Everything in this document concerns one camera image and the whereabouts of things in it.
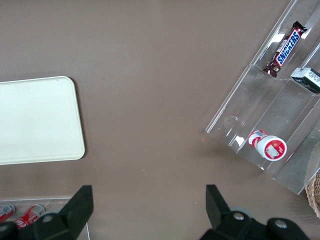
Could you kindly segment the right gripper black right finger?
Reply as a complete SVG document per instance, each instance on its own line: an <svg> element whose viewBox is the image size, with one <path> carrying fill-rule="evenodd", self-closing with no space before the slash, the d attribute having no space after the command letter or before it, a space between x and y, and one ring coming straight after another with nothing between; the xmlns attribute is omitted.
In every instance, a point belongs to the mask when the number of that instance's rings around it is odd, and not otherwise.
<svg viewBox="0 0 320 240"><path fill-rule="evenodd" d="M215 184L205 191L206 213L211 223L202 240L308 240L309 237L293 221L270 218L264 225L248 214L231 210Z"/></svg>

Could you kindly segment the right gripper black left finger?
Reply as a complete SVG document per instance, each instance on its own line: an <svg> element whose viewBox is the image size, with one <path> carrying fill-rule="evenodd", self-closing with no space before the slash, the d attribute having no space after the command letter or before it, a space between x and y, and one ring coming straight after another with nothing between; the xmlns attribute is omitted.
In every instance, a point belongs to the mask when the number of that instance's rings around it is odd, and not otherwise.
<svg viewBox="0 0 320 240"><path fill-rule="evenodd" d="M2 240L76 240L94 211L93 189L82 186L73 197L2 200L13 214L0 224Z"/></svg>

